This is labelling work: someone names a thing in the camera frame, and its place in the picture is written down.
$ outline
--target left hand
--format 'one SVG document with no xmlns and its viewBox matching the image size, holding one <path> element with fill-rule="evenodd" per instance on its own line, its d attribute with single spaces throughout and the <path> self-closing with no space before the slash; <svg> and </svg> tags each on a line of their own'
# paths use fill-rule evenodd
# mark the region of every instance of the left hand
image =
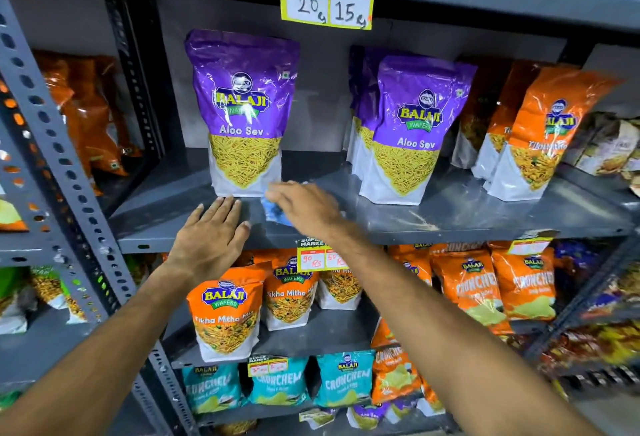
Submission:
<svg viewBox="0 0 640 436">
<path fill-rule="evenodd" d="M 164 265 L 185 276 L 190 289 L 220 278 L 242 252 L 251 225 L 238 225 L 240 207 L 233 196 L 218 197 L 202 217 L 200 204 L 178 231 Z"/>
</svg>

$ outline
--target right hand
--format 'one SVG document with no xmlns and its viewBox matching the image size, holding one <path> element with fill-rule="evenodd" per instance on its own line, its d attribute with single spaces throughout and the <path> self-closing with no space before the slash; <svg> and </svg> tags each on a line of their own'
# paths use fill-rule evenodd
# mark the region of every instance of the right hand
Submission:
<svg viewBox="0 0 640 436">
<path fill-rule="evenodd" d="M 313 183 L 271 183 L 264 196 L 282 208 L 301 234 L 328 245 L 330 239 L 348 225 L 335 198 Z"/>
</svg>

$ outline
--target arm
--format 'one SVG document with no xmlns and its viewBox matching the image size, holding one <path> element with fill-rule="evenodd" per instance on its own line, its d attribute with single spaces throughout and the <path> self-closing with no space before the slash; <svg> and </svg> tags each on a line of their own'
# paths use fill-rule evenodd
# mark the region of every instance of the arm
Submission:
<svg viewBox="0 0 640 436">
<path fill-rule="evenodd" d="M 136 295 L 2 414 L 4 435 L 106 431 L 173 310 L 198 284 L 220 278 L 249 236 L 233 197 L 218 198 L 200 218 L 203 210 L 189 216 L 167 262 Z"/>
<path fill-rule="evenodd" d="M 267 198 L 342 256 L 467 434 L 602 436 L 506 344 L 343 220 L 316 185 L 273 184 Z"/>
</svg>

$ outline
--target hand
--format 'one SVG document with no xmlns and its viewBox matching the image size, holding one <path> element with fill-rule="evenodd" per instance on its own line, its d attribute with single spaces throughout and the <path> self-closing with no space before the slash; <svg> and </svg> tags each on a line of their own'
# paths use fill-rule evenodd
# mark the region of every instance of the hand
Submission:
<svg viewBox="0 0 640 436">
<path fill-rule="evenodd" d="M 242 252 L 251 226 L 238 225 L 240 207 L 233 196 L 218 197 L 202 217 L 199 205 L 178 231 L 164 265 L 186 277 L 189 288 L 220 278 Z"/>
<path fill-rule="evenodd" d="M 271 183 L 264 196 L 277 203 L 302 234 L 328 245 L 349 224 L 342 218 L 335 198 L 313 183 Z"/>
</svg>

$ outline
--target gray metal shelving rack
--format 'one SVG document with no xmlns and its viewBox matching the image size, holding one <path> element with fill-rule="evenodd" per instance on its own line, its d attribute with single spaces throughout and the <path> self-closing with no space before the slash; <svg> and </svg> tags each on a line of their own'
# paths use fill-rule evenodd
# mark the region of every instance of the gray metal shelving rack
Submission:
<svg viewBox="0 0 640 436">
<path fill-rule="evenodd" d="M 87 327 L 65 327 L 63 334 L 55 313 L 36 318 L 25 346 L 45 357 L 41 366 L 47 367 L 135 293 L 123 254 L 168 251 L 192 206 L 214 199 L 206 153 L 184 148 L 156 0 L 104 1 L 146 154 L 131 166 L 129 178 L 101 183 L 105 195 L 98 201 L 78 166 L 10 4 L 0 0 L 0 73 L 26 120 L 24 126 L 18 126 L 12 119 L 14 111 L 5 107 L 1 111 L 0 149 L 20 168 L 24 185 L 17 187 L 12 175 L 2 169 L 0 181 L 30 229 L 28 234 L 0 238 L 0 265 L 57 262 L 65 281 L 77 286 L 76 298 L 93 321 Z M 418 21 L 437 16 L 439 23 L 562 37 L 567 44 L 560 61 L 577 65 L 585 63 L 596 44 L 637 46 L 640 36 L 640 2 L 633 0 L 376 0 L 374 15 Z M 29 151 L 29 143 L 37 145 L 41 158 Z M 43 176 L 42 170 L 49 171 L 51 179 Z M 531 361 L 563 330 L 575 326 L 593 296 L 640 254 L 640 202 L 619 184 L 584 178 L 564 167 L 541 201 L 502 203 L 487 196 L 480 181 L 441 162 L 423 204 L 417 208 L 372 205 L 359 198 L 356 180 L 345 170 L 340 153 L 285 152 L 283 177 L 318 181 L 336 195 L 348 216 L 381 244 L 511 239 L 532 229 L 557 229 L 565 238 L 618 238 L 556 320 L 515 324 L 517 332 L 534 335 L 523 351 Z M 65 201 L 58 202 L 56 193 Z M 30 203 L 39 210 L 30 210 Z M 244 216 L 253 223 L 248 248 L 291 247 L 300 237 L 294 229 L 267 224 L 257 201 L 247 201 L 243 208 Z M 41 231 L 43 224 L 49 227 L 48 232 Z M 319 345 L 314 335 L 335 323 L 335 317 L 336 313 L 314 309 L 308 326 L 295 334 L 263 330 L 255 352 L 301 356 L 368 346 L 377 318 L 369 303 L 343 315 L 339 324 L 343 331 L 332 345 Z M 43 335 L 36 336 L 37 330 Z M 58 344 L 58 353 L 52 355 L 47 352 L 48 340 L 58 335 L 65 344 Z M 25 370 L 32 378 L 42 374 L 19 361 L 16 358 L 11 367 Z M 257 430 L 265 435 L 307 429 L 306 425 L 297 426 L 294 412 L 299 408 L 245 407 L 196 421 L 174 369 L 204 364 L 194 345 L 188 308 L 182 305 L 156 343 L 132 392 L 157 434 L 195 435 L 199 426 L 251 417 L 268 418 Z M 4 374 L 0 367 L 0 383 Z M 130 409 L 128 403 L 123 406 L 126 421 L 121 422 L 136 418 Z M 119 433 L 135 433 L 120 429 L 119 421 Z M 333 435 L 357 432 L 348 426 L 344 415 L 328 427 Z M 450 415 L 416 416 L 394 427 L 381 425 L 375 432 L 400 435 L 437 427 L 452 429 L 456 425 Z"/>
</svg>

